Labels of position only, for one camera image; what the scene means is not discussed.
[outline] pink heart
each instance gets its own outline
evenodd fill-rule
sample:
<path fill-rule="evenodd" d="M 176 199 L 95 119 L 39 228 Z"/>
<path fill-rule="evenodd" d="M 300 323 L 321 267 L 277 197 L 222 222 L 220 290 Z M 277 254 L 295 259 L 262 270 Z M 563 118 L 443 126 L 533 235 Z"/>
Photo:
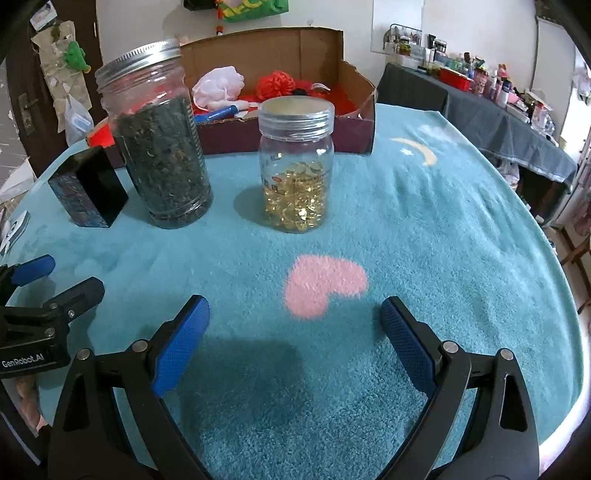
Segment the pink heart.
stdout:
<path fill-rule="evenodd" d="M 368 288 L 363 267 L 344 258 L 300 255 L 285 283 L 285 306 L 296 317 L 312 319 L 329 307 L 329 295 L 361 295 Z"/>

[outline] silver metal lid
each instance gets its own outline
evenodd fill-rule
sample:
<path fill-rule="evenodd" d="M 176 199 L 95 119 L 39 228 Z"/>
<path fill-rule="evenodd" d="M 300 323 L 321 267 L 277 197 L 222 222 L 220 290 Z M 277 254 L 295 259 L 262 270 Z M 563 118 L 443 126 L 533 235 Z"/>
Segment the silver metal lid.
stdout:
<path fill-rule="evenodd" d="M 100 91 L 106 85 L 121 77 L 137 72 L 150 65 L 156 65 L 161 61 L 175 59 L 181 56 L 181 47 L 177 40 L 163 40 L 121 55 L 118 59 L 103 65 L 95 73 L 96 83 Z"/>
<path fill-rule="evenodd" d="M 314 141 L 333 132 L 335 106 L 322 98 L 290 95 L 266 100 L 258 109 L 265 137 L 288 142 Z"/>

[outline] teal fuzzy rug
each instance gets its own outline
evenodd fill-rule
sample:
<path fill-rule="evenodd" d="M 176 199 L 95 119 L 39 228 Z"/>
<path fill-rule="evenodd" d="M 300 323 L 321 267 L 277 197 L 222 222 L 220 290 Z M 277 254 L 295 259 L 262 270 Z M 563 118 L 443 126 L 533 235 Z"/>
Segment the teal fuzzy rug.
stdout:
<path fill-rule="evenodd" d="M 7 258 L 51 254 L 57 267 L 13 303 L 100 278 L 105 298 L 72 324 L 68 342 L 71 352 L 107 353 L 149 338 L 191 294 L 205 296 L 210 326 L 165 401 L 215 479 L 380 473 L 426 402 L 379 328 L 388 296 L 467 351 L 513 350 L 540 442 L 580 394 L 577 315 L 556 257 L 515 193 L 439 113 L 378 105 L 374 153 L 336 155 L 330 218 L 304 235 L 264 225 L 256 154 L 208 158 L 213 206 L 176 231 L 148 223 L 125 172 L 130 199 L 113 226 L 76 227 L 44 182 L 63 158 L 22 201 L 17 214 L 28 209 L 31 221 Z M 49 422 L 66 372 L 40 375 Z"/>

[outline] white wall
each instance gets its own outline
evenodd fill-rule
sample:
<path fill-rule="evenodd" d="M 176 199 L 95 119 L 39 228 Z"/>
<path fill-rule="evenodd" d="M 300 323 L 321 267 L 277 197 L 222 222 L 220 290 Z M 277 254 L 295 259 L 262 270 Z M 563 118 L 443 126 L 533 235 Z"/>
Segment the white wall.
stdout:
<path fill-rule="evenodd" d="M 425 0 L 423 33 L 447 41 L 447 52 L 505 63 L 519 89 L 529 88 L 534 71 L 534 0 Z"/>
<path fill-rule="evenodd" d="M 553 108 L 556 135 L 562 132 L 572 93 L 575 51 L 566 30 L 546 20 L 539 20 L 540 43 L 533 90 L 544 92 L 544 100 Z"/>
<path fill-rule="evenodd" d="M 390 2 L 410 5 L 411 0 L 379 0 L 384 5 Z M 447 40 L 448 51 L 469 51 L 489 63 L 505 62 L 517 86 L 530 86 L 536 39 L 534 0 L 424 0 L 424 3 L 424 34 L 432 33 Z M 412 4 L 419 6 L 420 0 L 412 0 Z M 182 0 L 96 0 L 96 9 L 104 61 L 177 34 L 186 35 L 189 40 L 205 38 L 214 34 L 217 25 L 213 10 L 190 12 L 183 8 Z M 393 18 L 398 18 L 399 11 L 394 8 Z M 224 29 L 230 33 L 306 26 L 312 22 L 317 27 L 343 30 L 345 60 L 377 85 L 384 71 L 385 56 L 371 52 L 373 15 L 374 0 L 290 0 L 289 13 L 236 24 L 225 22 Z M 398 23 L 389 18 L 386 22 Z"/>
<path fill-rule="evenodd" d="M 190 12 L 182 0 L 96 0 L 100 45 L 105 62 L 146 43 L 176 34 L 189 40 L 210 37 L 218 24 L 215 11 Z M 373 0 L 290 0 L 283 15 L 240 23 L 224 22 L 224 32 L 254 28 L 330 27 L 345 32 L 345 60 L 376 85 L 385 57 L 370 51 Z"/>

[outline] jar of fish oil capsules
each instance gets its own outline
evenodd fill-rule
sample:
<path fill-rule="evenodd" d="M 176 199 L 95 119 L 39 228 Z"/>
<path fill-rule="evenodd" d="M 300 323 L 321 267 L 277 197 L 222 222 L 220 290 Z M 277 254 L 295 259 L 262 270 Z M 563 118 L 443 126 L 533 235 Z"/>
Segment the jar of fish oil capsules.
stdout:
<path fill-rule="evenodd" d="M 334 105 L 320 98 L 277 97 L 259 107 L 265 214 L 273 227 L 304 233 L 324 222 L 334 123 Z"/>

